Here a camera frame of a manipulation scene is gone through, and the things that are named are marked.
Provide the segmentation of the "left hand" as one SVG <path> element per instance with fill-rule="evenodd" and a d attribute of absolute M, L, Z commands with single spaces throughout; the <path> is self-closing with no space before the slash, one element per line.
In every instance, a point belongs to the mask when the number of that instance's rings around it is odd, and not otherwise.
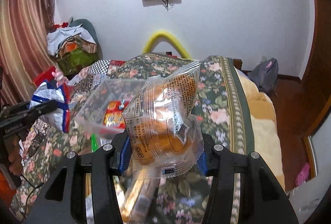
<path fill-rule="evenodd" d="M 13 150 L 12 152 L 8 155 L 8 159 L 10 161 L 10 171 L 15 175 L 15 176 L 20 176 L 22 174 L 22 158 L 20 155 L 20 145 L 19 145 L 19 140 L 17 136 L 13 137 L 12 140 L 12 146 Z"/>

